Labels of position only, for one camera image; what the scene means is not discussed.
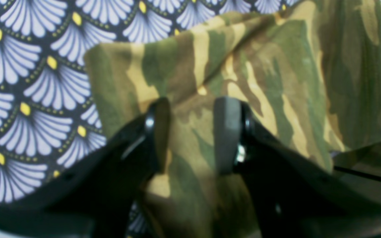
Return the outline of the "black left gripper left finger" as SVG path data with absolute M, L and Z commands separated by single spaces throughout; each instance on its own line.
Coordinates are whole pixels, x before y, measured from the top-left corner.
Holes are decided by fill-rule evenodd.
M 0 230 L 32 238 L 122 238 L 139 188 L 162 173 L 170 103 L 159 98 L 108 144 L 19 201 L 0 205 Z

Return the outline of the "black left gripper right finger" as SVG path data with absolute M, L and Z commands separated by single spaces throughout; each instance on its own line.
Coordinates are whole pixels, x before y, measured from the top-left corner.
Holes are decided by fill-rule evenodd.
M 276 139 L 232 97 L 214 102 L 219 175 L 239 175 L 263 238 L 381 238 L 381 204 Z

